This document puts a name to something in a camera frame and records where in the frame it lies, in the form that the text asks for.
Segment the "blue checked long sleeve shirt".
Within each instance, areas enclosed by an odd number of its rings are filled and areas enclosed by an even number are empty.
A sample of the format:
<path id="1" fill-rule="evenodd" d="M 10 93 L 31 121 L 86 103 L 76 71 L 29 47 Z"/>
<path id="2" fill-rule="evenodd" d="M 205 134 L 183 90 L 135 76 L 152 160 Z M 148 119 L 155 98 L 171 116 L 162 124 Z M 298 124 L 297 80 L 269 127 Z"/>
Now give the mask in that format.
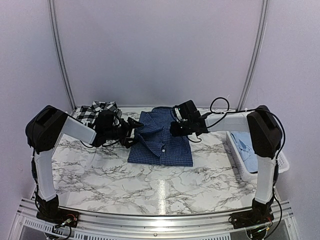
<path id="1" fill-rule="evenodd" d="M 139 122 L 143 126 L 134 130 L 137 143 L 130 148 L 127 161 L 134 164 L 192 167 L 189 140 L 185 136 L 172 136 L 170 127 L 173 121 L 173 109 L 170 107 L 142 111 Z"/>

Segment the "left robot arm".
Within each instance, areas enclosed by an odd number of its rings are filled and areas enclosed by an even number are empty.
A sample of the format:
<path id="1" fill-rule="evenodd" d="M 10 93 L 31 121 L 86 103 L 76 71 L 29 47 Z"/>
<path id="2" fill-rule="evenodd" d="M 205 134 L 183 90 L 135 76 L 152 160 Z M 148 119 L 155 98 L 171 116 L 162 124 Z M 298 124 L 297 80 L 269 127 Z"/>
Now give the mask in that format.
<path id="1" fill-rule="evenodd" d="M 28 145 L 33 149 L 32 175 L 37 185 L 35 202 L 38 211 L 58 223 L 63 219 L 59 197 L 53 181 L 52 156 L 60 135 L 67 135 L 94 148 L 107 141 L 116 141 L 126 148 L 135 144 L 132 130 L 143 124 L 129 117 L 123 119 L 120 112 L 102 110 L 93 122 L 87 124 L 68 113 L 47 105 L 26 126 Z"/>

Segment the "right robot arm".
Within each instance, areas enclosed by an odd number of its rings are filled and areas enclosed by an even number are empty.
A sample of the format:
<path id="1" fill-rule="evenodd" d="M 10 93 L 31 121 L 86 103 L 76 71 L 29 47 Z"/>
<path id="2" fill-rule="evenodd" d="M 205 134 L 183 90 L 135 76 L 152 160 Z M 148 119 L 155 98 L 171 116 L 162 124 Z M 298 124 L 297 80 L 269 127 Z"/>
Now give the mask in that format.
<path id="1" fill-rule="evenodd" d="M 197 136 L 211 132 L 247 132 L 257 156 L 257 189 L 247 219 L 258 224 L 274 201 L 277 157 L 285 142 L 284 129 L 266 105 L 239 112 L 201 114 L 192 100 L 173 107 L 170 133 L 173 137 Z"/>

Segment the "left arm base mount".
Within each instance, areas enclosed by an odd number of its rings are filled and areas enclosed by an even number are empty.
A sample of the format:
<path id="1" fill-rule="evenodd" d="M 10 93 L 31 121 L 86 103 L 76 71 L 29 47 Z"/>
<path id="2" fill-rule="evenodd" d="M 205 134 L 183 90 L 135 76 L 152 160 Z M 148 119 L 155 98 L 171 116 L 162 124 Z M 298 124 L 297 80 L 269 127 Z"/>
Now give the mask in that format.
<path id="1" fill-rule="evenodd" d="M 36 217 L 40 220 L 59 226 L 65 223 L 72 228 L 78 225 L 80 213 L 78 211 L 60 208 L 59 197 L 57 195 L 48 201 L 37 196 L 35 198 L 35 206 L 37 207 Z"/>

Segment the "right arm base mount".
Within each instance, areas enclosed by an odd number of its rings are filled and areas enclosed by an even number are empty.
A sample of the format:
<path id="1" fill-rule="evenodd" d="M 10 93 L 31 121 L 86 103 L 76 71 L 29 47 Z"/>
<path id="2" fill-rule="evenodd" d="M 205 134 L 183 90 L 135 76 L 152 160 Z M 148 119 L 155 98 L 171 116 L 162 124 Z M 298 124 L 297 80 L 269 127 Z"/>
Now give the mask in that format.
<path id="1" fill-rule="evenodd" d="M 274 215 L 271 205 L 274 202 L 274 199 L 275 198 L 272 197 L 267 203 L 260 203 L 253 199 L 251 210 L 234 212 L 231 214 L 228 221 L 233 225 L 234 229 L 272 222 L 274 220 Z"/>

